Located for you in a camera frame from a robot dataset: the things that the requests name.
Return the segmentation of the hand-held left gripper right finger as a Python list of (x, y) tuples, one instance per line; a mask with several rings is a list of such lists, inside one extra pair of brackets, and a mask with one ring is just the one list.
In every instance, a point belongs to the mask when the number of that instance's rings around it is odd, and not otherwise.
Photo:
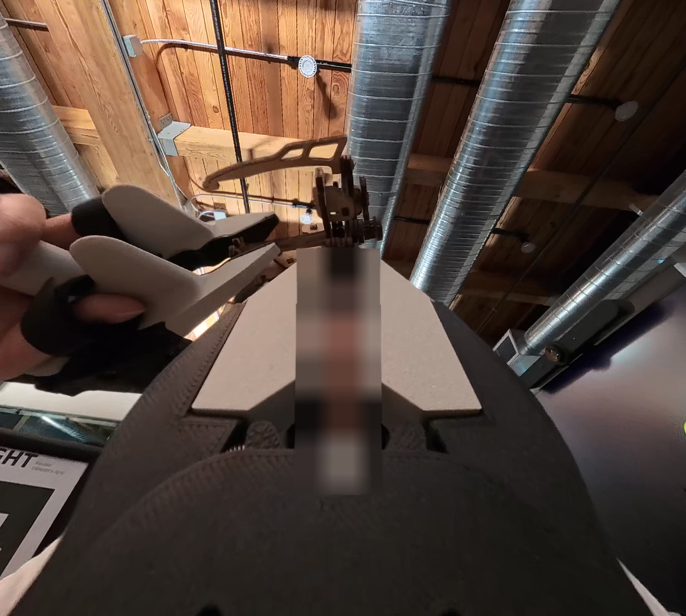
[(460, 417), (481, 409), (432, 301), (382, 261), (382, 416)]

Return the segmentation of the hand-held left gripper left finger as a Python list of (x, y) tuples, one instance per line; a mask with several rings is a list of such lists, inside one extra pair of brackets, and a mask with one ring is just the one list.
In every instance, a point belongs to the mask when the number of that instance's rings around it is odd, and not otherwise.
[(197, 414), (294, 419), (296, 265), (243, 304), (192, 404)]

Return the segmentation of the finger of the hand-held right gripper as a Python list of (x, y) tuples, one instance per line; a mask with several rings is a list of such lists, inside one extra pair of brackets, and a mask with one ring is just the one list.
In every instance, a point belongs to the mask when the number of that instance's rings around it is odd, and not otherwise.
[(128, 243), (180, 267), (211, 267), (261, 245), (279, 225), (270, 212), (228, 215), (203, 212), (201, 219), (130, 185), (118, 185), (101, 197)]
[(103, 236), (83, 237), (69, 251), (93, 280), (96, 293), (126, 295), (143, 304), (141, 329), (163, 323), (170, 331), (192, 331), (242, 291), (280, 252), (269, 243), (199, 275)]

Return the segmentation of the wooden mechanical model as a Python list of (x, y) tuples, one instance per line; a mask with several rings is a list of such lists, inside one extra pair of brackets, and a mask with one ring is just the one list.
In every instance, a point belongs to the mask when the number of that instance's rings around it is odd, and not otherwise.
[(322, 230), (275, 240), (279, 251), (318, 246), (348, 248), (379, 240), (382, 225), (370, 215), (366, 179), (360, 177), (358, 184), (354, 181), (354, 162), (344, 155), (346, 144), (345, 135), (287, 143), (266, 157), (238, 162), (209, 174), (202, 189), (225, 196), (227, 193), (219, 191), (219, 185), (226, 180), (242, 180), (281, 169), (314, 168), (312, 200), (293, 201), (291, 205), (314, 210), (322, 221)]

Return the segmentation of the silver ventilation duct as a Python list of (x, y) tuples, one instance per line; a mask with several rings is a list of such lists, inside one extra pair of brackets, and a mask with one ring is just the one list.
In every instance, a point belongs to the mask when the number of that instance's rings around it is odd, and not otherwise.
[(542, 354), (599, 303), (621, 299), (684, 245), (682, 173), (525, 332), (523, 354)]
[(449, 305), (622, 0), (511, 0), (412, 270)]
[(99, 197), (88, 167), (1, 17), (1, 164), (18, 188), (52, 214)]
[(383, 250), (451, 0), (358, 0), (346, 132)]

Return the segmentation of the black ceiling pipe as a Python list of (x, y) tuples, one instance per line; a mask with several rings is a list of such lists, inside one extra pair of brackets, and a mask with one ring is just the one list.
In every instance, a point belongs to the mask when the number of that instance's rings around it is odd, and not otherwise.
[(222, 77), (222, 84), (224, 87), (224, 96), (227, 103), (230, 132), (233, 140), (233, 147), (235, 150), (235, 158), (237, 165), (240, 166), (243, 163), (242, 148), (239, 140), (237, 116), (235, 111), (235, 102), (233, 98), (233, 89), (230, 82), (230, 69), (227, 61), (227, 48), (224, 39), (224, 28), (222, 24), (222, 15), (219, 0), (209, 0), (209, 6), (211, 20), (213, 24), (213, 31), (215, 35), (215, 41), (218, 48), (219, 66)]
[[(298, 55), (281, 55), (281, 54), (269, 54), (261, 51), (253, 51), (249, 49), (240, 49), (235, 47), (224, 47), (224, 52), (228, 55), (238, 56), (253, 60), (260, 60), (267, 63), (279, 63), (290, 66), (291, 68), (297, 70)], [(352, 70), (352, 66), (349, 63), (341, 63), (328, 60), (317, 60), (319, 65), (319, 70), (326, 71), (338, 71), (349, 73)]]

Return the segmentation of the framed black-white marker poster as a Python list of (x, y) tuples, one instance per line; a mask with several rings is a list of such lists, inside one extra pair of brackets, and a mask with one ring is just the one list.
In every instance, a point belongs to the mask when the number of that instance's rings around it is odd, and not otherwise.
[(64, 531), (98, 455), (89, 445), (1, 428), (2, 578)]

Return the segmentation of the metal beam bracket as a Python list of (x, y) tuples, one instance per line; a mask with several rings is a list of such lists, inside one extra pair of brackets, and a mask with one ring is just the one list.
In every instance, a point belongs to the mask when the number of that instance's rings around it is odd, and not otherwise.
[(177, 121), (171, 113), (161, 116), (159, 123), (160, 131), (157, 133), (157, 138), (164, 154), (168, 157), (178, 157), (176, 139), (190, 129), (191, 123)]

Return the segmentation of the person's right hand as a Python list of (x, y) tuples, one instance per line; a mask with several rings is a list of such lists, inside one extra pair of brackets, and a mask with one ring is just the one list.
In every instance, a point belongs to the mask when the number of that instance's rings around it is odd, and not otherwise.
[[(79, 237), (70, 215), (47, 218), (42, 204), (26, 194), (1, 195), (1, 277), (21, 267), (39, 242), (68, 249)], [(46, 363), (50, 356), (29, 343), (21, 322), (33, 297), (1, 288), (1, 380), (11, 381)], [(139, 301), (115, 294), (91, 294), (75, 301), (71, 308), (87, 329), (120, 324), (144, 312)]]

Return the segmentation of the grey electrical conduit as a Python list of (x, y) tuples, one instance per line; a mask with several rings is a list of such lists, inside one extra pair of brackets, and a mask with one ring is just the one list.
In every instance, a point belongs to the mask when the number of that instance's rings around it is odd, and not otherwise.
[(99, 1), (104, 11), (107, 24), (111, 30), (111, 34), (113, 35), (116, 50), (119, 53), (119, 57), (124, 68), (125, 80), (127, 81), (130, 91), (133, 95), (134, 104), (136, 107), (136, 115), (138, 116), (139, 121), (141, 121), (143, 123), (143, 126), (145, 127), (145, 132), (148, 136), (148, 144), (150, 144), (150, 146), (153, 149), (154, 156), (156, 157), (160, 169), (166, 175), (167, 180), (171, 184), (171, 188), (174, 190), (174, 198), (177, 202), (178, 208), (183, 209), (187, 205), (187, 197), (176, 183), (176, 180), (172, 172), (172, 168), (169, 165), (167, 156), (160, 143), (158, 134), (156, 133), (152, 125), (150, 115), (148, 114), (148, 110), (145, 107), (141, 90), (136, 81), (133, 69), (130, 65), (130, 58), (128, 56), (127, 45), (125, 44), (125, 40), (121, 35), (121, 32), (119, 31), (118, 25), (115, 20), (115, 15), (112, 11), (112, 8), (108, 0)]

